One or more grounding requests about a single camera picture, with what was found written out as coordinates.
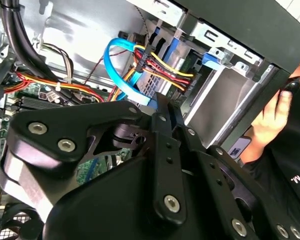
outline cable tie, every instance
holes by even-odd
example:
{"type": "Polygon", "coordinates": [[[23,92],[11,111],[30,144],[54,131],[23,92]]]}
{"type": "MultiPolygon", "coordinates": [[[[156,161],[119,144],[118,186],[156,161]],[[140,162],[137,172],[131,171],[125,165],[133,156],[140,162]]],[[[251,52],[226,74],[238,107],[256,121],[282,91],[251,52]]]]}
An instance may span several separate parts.
{"type": "Polygon", "coordinates": [[[56,90],[57,92],[60,92],[60,91],[61,91],[61,83],[60,83],[59,81],[56,83],[55,90],[56,90]]]}
{"type": "Polygon", "coordinates": [[[12,6],[6,6],[6,5],[4,5],[4,4],[0,1],[0,7],[1,7],[3,10],[6,10],[6,11],[8,11],[8,12],[14,12],[14,13],[20,12],[20,4],[19,4],[19,6],[17,6],[17,7],[12,7],[12,6]]]}

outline red wire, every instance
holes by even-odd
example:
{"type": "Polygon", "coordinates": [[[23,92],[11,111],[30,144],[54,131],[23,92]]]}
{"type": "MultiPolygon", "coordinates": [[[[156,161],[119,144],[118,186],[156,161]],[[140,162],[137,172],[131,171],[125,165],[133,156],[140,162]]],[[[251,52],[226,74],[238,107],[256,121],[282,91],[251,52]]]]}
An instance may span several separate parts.
{"type": "Polygon", "coordinates": [[[176,78],[172,75],[170,75],[169,73],[163,71],[162,69],[158,68],[156,65],[154,65],[152,62],[149,62],[149,64],[154,68],[156,69],[159,73],[167,76],[168,78],[172,79],[172,80],[175,80],[176,82],[179,82],[179,83],[184,83],[184,84],[190,84],[189,81],[187,80],[182,80],[182,79],[179,79],[179,78],[176,78]]]}
{"type": "MultiPolygon", "coordinates": [[[[139,53],[138,51],[136,51],[135,53],[136,53],[136,55],[137,55],[139,58],[142,57],[141,53],[139,53]]],[[[153,61],[151,61],[151,60],[149,60],[149,59],[146,61],[146,63],[149,64],[149,65],[151,65],[153,68],[155,68],[155,70],[158,71],[159,73],[161,73],[161,74],[167,76],[168,78],[170,78],[170,79],[172,79],[172,80],[174,80],[174,81],[176,81],[176,82],[184,83],[184,84],[190,84],[190,82],[187,81],[187,80],[183,80],[183,79],[174,77],[174,76],[170,75],[169,73],[165,72],[164,70],[162,70],[161,68],[159,68],[153,61]]]]}
{"type": "MultiPolygon", "coordinates": [[[[123,54],[125,52],[127,52],[128,50],[123,50],[123,51],[120,51],[120,52],[117,52],[117,53],[114,53],[114,54],[111,54],[110,57],[113,57],[113,56],[118,56],[120,54],[123,54]]],[[[94,74],[95,70],[97,69],[98,65],[102,62],[102,60],[104,59],[104,57],[102,56],[99,61],[94,65],[93,69],[91,70],[91,72],[89,73],[89,75],[86,77],[85,81],[83,84],[86,84],[88,82],[88,80],[91,78],[92,74],[94,74]]]]}
{"type": "Polygon", "coordinates": [[[116,87],[117,87],[117,86],[114,86],[114,87],[112,88],[112,91],[110,92],[110,94],[109,94],[109,96],[108,96],[107,102],[110,102],[110,100],[111,100],[111,98],[112,98],[112,95],[114,94],[114,92],[115,92],[115,90],[116,90],[116,87]]]}

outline black cable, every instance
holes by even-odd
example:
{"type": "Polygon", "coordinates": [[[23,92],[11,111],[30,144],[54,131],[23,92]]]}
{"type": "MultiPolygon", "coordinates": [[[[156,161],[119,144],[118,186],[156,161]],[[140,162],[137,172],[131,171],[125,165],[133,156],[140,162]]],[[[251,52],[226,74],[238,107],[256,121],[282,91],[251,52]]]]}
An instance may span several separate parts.
{"type": "MultiPolygon", "coordinates": [[[[5,6],[0,8],[1,18],[10,46],[14,50],[17,58],[36,76],[57,82],[57,76],[55,76],[42,59],[40,59],[27,38],[20,13],[11,10],[19,8],[19,0],[2,0],[0,5],[5,6]]],[[[69,90],[62,89],[61,91],[56,91],[53,88],[51,90],[64,101],[69,101],[74,105],[83,104],[83,102],[76,97],[73,98],[73,94],[69,90]]]]}
{"type": "Polygon", "coordinates": [[[73,77],[74,75],[74,62],[72,61],[72,59],[69,57],[68,53],[63,50],[62,48],[59,48],[53,44],[50,44],[50,43],[44,43],[42,45],[44,48],[47,48],[49,49],[50,51],[54,52],[55,54],[58,54],[58,55],[61,55],[62,58],[63,58],[63,62],[64,62],[64,65],[65,67],[67,68],[67,61],[66,61],[66,58],[68,59],[69,63],[70,63],[70,72],[71,72],[71,78],[73,77]]]}
{"type": "Polygon", "coordinates": [[[144,24],[145,30],[146,30],[146,36],[148,38],[148,43],[149,43],[150,42],[150,34],[149,34],[149,29],[148,29],[147,24],[146,24],[146,20],[145,20],[145,18],[143,16],[142,12],[140,11],[140,8],[138,8],[137,6],[135,6],[135,8],[139,12],[139,14],[140,14],[140,16],[142,18],[142,21],[143,21],[143,24],[144,24]]]}

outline black plastic mount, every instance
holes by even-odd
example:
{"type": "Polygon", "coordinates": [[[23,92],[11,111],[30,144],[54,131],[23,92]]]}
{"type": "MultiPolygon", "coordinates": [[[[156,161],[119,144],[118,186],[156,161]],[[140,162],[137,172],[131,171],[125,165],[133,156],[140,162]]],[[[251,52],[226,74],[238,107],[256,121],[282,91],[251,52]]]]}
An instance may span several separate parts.
{"type": "Polygon", "coordinates": [[[179,108],[159,93],[156,101],[152,116],[117,101],[21,112],[12,120],[11,153],[55,179],[94,156],[133,149],[132,159],[57,202],[44,240],[285,239],[278,226],[297,239],[296,223],[222,148],[205,149],[179,108]],[[47,132],[31,133],[33,122],[47,132]],[[75,149],[60,150],[61,139],[75,149]]]}

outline screw hole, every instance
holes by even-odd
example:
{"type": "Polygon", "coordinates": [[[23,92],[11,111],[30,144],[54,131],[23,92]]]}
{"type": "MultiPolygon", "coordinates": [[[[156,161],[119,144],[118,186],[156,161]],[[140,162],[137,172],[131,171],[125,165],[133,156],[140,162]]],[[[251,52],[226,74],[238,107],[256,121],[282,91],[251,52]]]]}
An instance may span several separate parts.
{"type": "Polygon", "coordinates": [[[139,136],[136,140],[135,143],[136,144],[143,144],[146,141],[146,138],[144,136],[139,136]]]}
{"type": "Polygon", "coordinates": [[[222,186],[222,181],[220,179],[217,179],[216,183],[219,184],[219,186],[222,186]]]}
{"type": "Polygon", "coordinates": [[[173,164],[174,163],[174,161],[172,160],[171,157],[167,157],[166,161],[168,162],[168,164],[173,164]]]}

